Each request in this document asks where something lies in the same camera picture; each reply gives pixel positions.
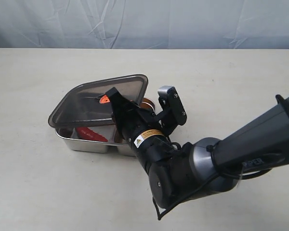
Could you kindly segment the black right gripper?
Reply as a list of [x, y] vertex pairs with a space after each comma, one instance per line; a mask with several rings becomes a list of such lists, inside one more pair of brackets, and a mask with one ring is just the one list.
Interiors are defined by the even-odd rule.
[[171, 109], [167, 107], [156, 115], [155, 103], [149, 98], [130, 101], [115, 87], [105, 94], [110, 100], [118, 133], [136, 154], [145, 172], [169, 177], [168, 160], [173, 147], [160, 121], [169, 117]]

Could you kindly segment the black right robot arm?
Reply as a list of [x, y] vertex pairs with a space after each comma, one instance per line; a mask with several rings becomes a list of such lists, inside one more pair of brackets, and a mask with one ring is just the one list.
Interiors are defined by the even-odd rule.
[[158, 90], [162, 111], [141, 108], [116, 88], [106, 92], [119, 134], [149, 177], [154, 202], [161, 208], [234, 188], [238, 180], [289, 165], [289, 97], [227, 138], [203, 138], [179, 145], [169, 135], [187, 120], [176, 89]]

